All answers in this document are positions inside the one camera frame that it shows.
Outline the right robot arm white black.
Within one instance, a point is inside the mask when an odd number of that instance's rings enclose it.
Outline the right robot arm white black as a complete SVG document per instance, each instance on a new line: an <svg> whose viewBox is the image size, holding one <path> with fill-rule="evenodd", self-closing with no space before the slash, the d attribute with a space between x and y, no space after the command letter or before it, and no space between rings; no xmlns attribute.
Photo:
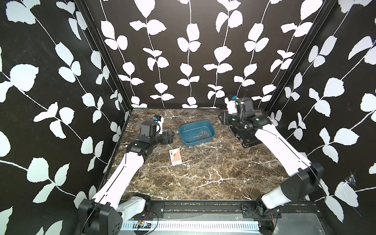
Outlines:
<svg viewBox="0 0 376 235"><path fill-rule="evenodd" d="M315 192L320 185L324 168L303 157L279 133L264 115L225 114L224 122L239 131L247 132L261 141L278 159L289 178L275 189L264 194L260 203L264 210L271 210L290 202L297 202Z"/></svg>

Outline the teal plastic storage box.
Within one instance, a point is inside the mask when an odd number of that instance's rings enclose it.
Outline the teal plastic storage box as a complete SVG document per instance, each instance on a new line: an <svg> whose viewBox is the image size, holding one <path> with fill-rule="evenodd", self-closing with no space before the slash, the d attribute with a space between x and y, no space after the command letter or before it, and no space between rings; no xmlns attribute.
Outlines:
<svg viewBox="0 0 376 235"><path fill-rule="evenodd" d="M201 130L209 131L212 134L212 137L204 140L197 140L196 138L193 138ZM179 134L183 144L187 147L191 147L212 141L216 135L216 132L211 122L202 120L182 125L179 128Z"/></svg>

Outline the playing card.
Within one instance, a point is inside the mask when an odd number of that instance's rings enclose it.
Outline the playing card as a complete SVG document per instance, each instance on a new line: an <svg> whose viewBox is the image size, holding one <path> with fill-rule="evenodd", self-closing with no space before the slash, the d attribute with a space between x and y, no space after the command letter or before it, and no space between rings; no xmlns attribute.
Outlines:
<svg viewBox="0 0 376 235"><path fill-rule="evenodd" d="M182 164L182 158L180 153L180 148L169 150L171 164L173 166Z"/></svg>

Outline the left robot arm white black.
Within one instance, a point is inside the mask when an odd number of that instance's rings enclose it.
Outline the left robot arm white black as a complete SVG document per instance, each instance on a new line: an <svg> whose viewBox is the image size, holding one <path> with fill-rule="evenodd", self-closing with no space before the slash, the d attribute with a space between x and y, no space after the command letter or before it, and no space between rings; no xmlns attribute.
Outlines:
<svg viewBox="0 0 376 235"><path fill-rule="evenodd" d="M157 145L173 143L175 133L165 131L154 137L139 136L127 146L126 153L110 179L92 199L78 207L79 231L84 235L117 235L124 221L145 211L145 196L133 196L120 203L130 181Z"/></svg>

